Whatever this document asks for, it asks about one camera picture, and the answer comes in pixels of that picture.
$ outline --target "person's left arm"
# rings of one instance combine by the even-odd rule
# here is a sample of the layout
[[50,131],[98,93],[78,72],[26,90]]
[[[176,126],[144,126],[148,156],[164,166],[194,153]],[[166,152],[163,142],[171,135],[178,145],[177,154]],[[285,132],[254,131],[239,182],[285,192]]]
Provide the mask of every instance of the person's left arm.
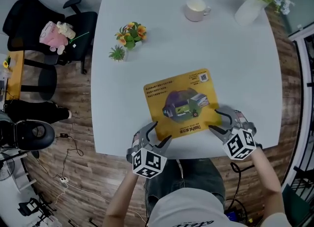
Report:
[[124,219],[127,214],[137,179],[138,175],[132,172],[132,168],[129,169],[108,206],[103,227],[124,226]]

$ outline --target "robotic hand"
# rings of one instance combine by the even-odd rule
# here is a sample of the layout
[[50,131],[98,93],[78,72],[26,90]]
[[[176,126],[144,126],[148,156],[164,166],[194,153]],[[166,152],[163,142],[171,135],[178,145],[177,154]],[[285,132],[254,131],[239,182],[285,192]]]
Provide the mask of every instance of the robotic hand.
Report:
[[127,150],[127,161],[133,165],[133,173],[151,179],[162,173],[167,158],[164,154],[172,140],[169,135],[159,144],[152,144],[148,134],[157,126],[151,122],[133,136],[132,147]]
[[245,159],[257,146],[253,140],[256,134],[254,123],[248,122],[242,112],[229,107],[215,109],[216,113],[225,116],[224,129],[210,125],[209,129],[223,142],[223,149],[233,160]]

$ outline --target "white table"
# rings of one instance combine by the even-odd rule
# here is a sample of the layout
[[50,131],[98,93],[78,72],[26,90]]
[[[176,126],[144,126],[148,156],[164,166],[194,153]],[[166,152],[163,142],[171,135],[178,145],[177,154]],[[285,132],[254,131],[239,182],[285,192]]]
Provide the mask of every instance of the white table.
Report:
[[[151,122],[143,86],[190,71],[210,71],[218,102],[255,123],[255,140],[278,144],[282,112],[279,59],[267,16],[247,27],[234,14],[244,0],[204,0],[210,14],[193,23],[186,0],[102,0],[92,60],[91,103],[96,152],[125,156],[134,133]],[[128,22],[147,27],[147,41],[128,62],[108,58],[115,33]],[[209,130],[172,140],[169,158],[225,155]]]

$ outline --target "dark jeans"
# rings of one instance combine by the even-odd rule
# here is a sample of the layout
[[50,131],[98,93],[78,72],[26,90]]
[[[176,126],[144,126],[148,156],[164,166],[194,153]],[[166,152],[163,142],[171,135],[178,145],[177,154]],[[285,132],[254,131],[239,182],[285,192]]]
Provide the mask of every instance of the dark jeans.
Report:
[[36,119],[47,123],[54,123],[69,117],[66,108],[57,108],[54,103],[30,103],[22,100],[7,100],[4,112],[13,122],[24,119]]
[[176,160],[167,160],[163,172],[146,179],[145,204],[149,217],[159,199],[181,188],[205,190],[225,205],[225,186],[222,177],[210,159],[180,160],[183,178]]

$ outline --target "plush toy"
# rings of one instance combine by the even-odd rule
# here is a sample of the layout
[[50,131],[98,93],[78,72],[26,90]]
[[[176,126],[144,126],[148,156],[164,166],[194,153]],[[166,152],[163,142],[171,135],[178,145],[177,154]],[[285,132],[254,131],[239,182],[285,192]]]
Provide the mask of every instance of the plush toy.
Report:
[[49,21],[40,34],[39,42],[50,46],[52,52],[57,51],[61,55],[68,45],[68,39],[65,35],[58,33],[58,27],[52,21]]
[[67,23],[57,22],[57,27],[59,28],[59,33],[65,35],[66,37],[73,39],[75,37],[75,32],[72,30],[73,26]]

